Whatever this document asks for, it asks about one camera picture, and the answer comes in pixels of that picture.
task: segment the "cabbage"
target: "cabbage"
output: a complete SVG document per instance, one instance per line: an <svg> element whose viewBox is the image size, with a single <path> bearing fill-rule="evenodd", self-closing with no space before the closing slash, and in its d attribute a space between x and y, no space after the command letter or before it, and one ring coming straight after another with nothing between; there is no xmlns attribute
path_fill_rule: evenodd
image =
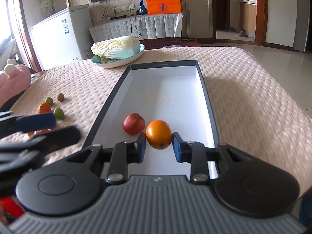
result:
<svg viewBox="0 0 312 234"><path fill-rule="evenodd" d="M111 40L96 42L91 50L101 57L101 62L108 59L123 60L140 52L140 41L133 36L122 36Z"/></svg>

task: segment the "black circular joint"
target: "black circular joint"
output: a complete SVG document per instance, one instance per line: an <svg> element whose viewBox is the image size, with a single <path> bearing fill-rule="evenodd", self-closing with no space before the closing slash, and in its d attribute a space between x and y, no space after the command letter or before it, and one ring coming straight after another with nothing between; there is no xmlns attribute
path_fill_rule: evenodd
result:
<svg viewBox="0 0 312 234"><path fill-rule="evenodd" d="M269 175L256 173L244 177L241 186L249 193L269 194L277 188L277 181Z"/></svg>
<svg viewBox="0 0 312 234"><path fill-rule="evenodd" d="M299 184L289 173L263 161L234 163L214 183L217 198L229 209L265 218L289 212Z"/></svg>
<svg viewBox="0 0 312 234"><path fill-rule="evenodd" d="M20 179L16 195L28 211L64 216L92 205L103 183L83 164L62 161L35 170Z"/></svg>
<svg viewBox="0 0 312 234"><path fill-rule="evenodd" d="M62 174L53 174L39 181L39 190L47 195L62 195L70 192L75 186L75 180Z"/></svg>

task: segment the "white pom-pom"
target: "white pom-pom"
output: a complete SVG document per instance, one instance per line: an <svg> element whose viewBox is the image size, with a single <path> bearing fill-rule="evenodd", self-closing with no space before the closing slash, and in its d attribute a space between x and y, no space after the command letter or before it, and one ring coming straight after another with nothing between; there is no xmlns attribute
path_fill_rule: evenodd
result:
<svg viewBox="0 0 312 234"><path fill-rule="evenodd" d="M17 65L18 63L17 63L16 60L14 60L14 59L9 59L9 60L7 60L7 65L8 65L8 64Z"/></svg>
<svg viewBox="0 0 312 234"><path fill-rule="evenodd" d="M8 64L4 67L4 73L7 75L11 74L15 70L17 70L17 68L15 68L13 64Z"/></svg>

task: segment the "wall socket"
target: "wall socket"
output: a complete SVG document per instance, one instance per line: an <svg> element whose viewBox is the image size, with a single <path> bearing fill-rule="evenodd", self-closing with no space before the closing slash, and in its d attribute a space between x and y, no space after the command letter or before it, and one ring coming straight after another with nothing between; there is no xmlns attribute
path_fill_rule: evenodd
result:
<svg viewBox="0 0 312 234"><path fill-rule="evenodd" d="M118 12L122 12L122 11L129 11L129 10L131 10L131 12L135 11L135 4L129 4L129 5L124 5L124 6L112 8L113 13L118 13Z"/></svg>

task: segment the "refrigerator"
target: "refrigerator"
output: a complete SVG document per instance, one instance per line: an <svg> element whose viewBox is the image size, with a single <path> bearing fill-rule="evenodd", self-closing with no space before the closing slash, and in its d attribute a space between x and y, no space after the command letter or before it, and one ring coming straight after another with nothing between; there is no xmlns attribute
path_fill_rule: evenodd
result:
<svg viewBox="0 0 312 234"><path fill-rule="evenodd" d="M42 70L93 57L88 5L66 8L31 27Z"/></svg>
<svg viewBox="0 0 312 234"><path fill-rule="evenodd" d="M297 22L294 34L294 50L305 52L310 23L310 0L297 0Z"/></svg>

